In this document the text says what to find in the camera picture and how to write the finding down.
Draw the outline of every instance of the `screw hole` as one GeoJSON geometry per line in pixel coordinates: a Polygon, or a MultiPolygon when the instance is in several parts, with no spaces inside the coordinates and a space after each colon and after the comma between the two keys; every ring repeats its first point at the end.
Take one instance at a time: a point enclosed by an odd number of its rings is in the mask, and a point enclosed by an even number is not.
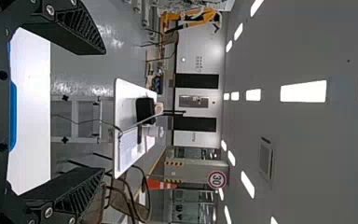
{"type": "Polygon", "coordinates": [[[0,152],[4,152],[7,150],[7,145],[6,144],[0,144],[0,152]]]}
{"type": "Polygon", "coordinates": [[[7,80],[7,78],[8,78],[8,73],[5,71],[0,71],[0,79],[7,80]]]}

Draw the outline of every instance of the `wall vent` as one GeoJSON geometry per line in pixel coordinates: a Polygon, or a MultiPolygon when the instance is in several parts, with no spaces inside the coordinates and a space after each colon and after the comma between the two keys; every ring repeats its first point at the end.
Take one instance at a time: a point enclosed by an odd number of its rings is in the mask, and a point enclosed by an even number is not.
{"type": "Polygon", "coordinates": [[[274,175],[275,150],[272,141],[266,137],[261,137],[259,145],[259,173],[267,182],[271,182],[274,175]]]}

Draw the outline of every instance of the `speed limit sign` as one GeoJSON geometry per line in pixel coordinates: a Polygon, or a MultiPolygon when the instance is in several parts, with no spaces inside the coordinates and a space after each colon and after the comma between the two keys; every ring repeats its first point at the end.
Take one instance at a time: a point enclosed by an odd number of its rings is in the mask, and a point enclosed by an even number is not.
{"type": "Polygon", "coordinates": [[[222,189],[226,183],[227,177],[223,172],[211,172],[208,176],[208,184],[212,189],[222,189]]]}

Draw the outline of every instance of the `metal frame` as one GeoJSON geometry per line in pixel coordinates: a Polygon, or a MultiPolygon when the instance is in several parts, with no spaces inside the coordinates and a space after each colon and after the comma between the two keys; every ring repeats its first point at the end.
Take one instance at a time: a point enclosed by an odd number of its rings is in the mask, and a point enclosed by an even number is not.
{"type": "Polygon", "coordinates": [[[114,97],[100,97],[100,96],[67,96],[67,95],[53,95],[51,102],[71,102],[71,136],[51,136],[53,143],[79,143],[79,144],[101,144],[111,143],[111,139],[102,139],[103,136],[103,105],[106,103],[113,103],[114,97]],[[78,136],[78,123],[79,122],[79,102],[92,103],[92,137],[79,137],[78,136]]]}

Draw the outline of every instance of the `blue part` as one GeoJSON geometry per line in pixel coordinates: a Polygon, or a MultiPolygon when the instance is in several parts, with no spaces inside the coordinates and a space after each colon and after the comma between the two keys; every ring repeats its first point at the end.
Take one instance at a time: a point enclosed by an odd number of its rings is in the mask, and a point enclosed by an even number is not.
{"type": "Polygon", "coordinates": [[[10,151],[17,143],[17,86],[10,81],[10,151]]]}

